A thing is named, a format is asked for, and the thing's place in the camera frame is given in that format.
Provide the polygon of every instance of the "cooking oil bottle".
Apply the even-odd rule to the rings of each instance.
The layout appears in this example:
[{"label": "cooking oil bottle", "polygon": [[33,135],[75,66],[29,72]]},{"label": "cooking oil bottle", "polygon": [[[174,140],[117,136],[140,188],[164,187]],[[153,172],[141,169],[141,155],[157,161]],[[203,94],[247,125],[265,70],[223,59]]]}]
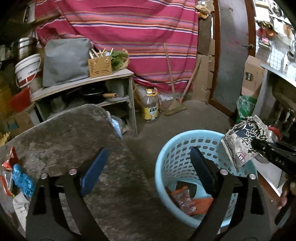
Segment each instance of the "cooking oil bottle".
[{"label": "cooking oil bottle", "polygon": [[158,97],[157,92],[152,89],[146,89],[146,95],[143,97],[143,119],[147,122],[154,121],[158,116]]}]

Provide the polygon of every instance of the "light blue plastic basket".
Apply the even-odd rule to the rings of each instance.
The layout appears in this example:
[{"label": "light blue plastic basket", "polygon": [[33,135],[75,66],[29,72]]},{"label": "light blue plastic basket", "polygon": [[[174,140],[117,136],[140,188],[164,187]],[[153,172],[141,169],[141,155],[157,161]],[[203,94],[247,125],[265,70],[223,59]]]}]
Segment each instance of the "light blue plastic basket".
[{"label": "light blue plastic basket", "polygon": [[[215,162],[218,168],[227,169],[235,176],[246,177],[253,173],[257,176],[254,164],[249,161],[240,170],[236,170],[225,151],[217,152],[217,147],[224,137],[223,134],[208,130],[193,130],[183,132],[170,139],[161,149],[155,167],[155,185],[158,195],[166,208],[183,223],[197,228],[204,215],[188,216],[182,212],[169,198],[165,187],[171,191],[175,190],[177,181],[194,183],[197,185],[195,199],[209,197],[190,162],[190,150],[197,146],[205,158]],[[237,194],[233,194],[229,203],[227,213],[221,227],[229,225],[234,207],[237,201]]]}]

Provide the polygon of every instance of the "wooden door frame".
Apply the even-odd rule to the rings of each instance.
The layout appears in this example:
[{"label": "wooden door frame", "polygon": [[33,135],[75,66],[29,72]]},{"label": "wooden door frame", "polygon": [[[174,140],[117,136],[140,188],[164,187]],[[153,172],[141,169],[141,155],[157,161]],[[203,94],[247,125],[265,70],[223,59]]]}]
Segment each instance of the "wooden door frame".
[{"label": "wooden door frame", "polygon": [[[214,1],[214,16],[213,16],[213,39],[215,40],[215,69],[213,75],[212,88],[210,90],[210,99],[209,104],[222,111],[224,114],[228,115],[232,119],[236,119],[237,111],[232,112],[227,107],[219,103],[218,101],[213,99],[214,91],[217,84],[217,77],[219,71],[219,63],[220,63],[220,53],[221,53],[221,36],[220,36],[220,7],[219,1]],[[256,29],[255,29],[255,9],[253,6],[252,0],[245,0],[247,17],[248,17],[248,26],[249,26],[249,43],[253,44],[254,48],[248,50],[248,55],[255,56],[255,48],[256,48]]]}]

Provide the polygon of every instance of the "metal screw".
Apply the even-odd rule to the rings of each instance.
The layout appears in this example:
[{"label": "metal screw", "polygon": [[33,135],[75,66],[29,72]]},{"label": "metal screw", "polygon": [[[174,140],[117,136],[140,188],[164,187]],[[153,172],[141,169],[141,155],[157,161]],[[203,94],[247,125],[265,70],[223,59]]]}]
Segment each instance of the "metal screw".
[{"label": "metal screw", "polygon": [[45,178],[47,178],[47,174],[46,174],[46,173],[43,173],[43,174],[41,175],[41,179],[45,179]]},{"label": "metal screw", "polygon": [[77,173],[77,170],[76,169],[71,169],[70,171],[69,171],[69,174],[70,175],[75,175]]},{"label": "metal screw", "polygon": [[256,176],[255,176],[253,173],[251,173],[251,174],[249,175],[249,177],[250,177],[252,180],[255,180],[255,179],[256,179]]},{"label": "metal screw", "polygon": [[223,175],[223,176],[226,176],[228,174],[228,171],[226,169],[221,169],[220,170],[220,173]]}]

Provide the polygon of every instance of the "gray bag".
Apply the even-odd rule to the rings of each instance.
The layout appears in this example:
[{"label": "gray bag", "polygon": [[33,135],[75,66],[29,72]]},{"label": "gray bag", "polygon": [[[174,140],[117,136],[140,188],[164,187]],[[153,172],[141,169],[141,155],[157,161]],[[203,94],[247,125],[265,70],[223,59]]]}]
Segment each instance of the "gray bag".
[{"label": "gray bag", "polygon": [[55,39],[45,46],[43,86],[74,82],[89,77],[88,51],[92,44],[87,38]]}]

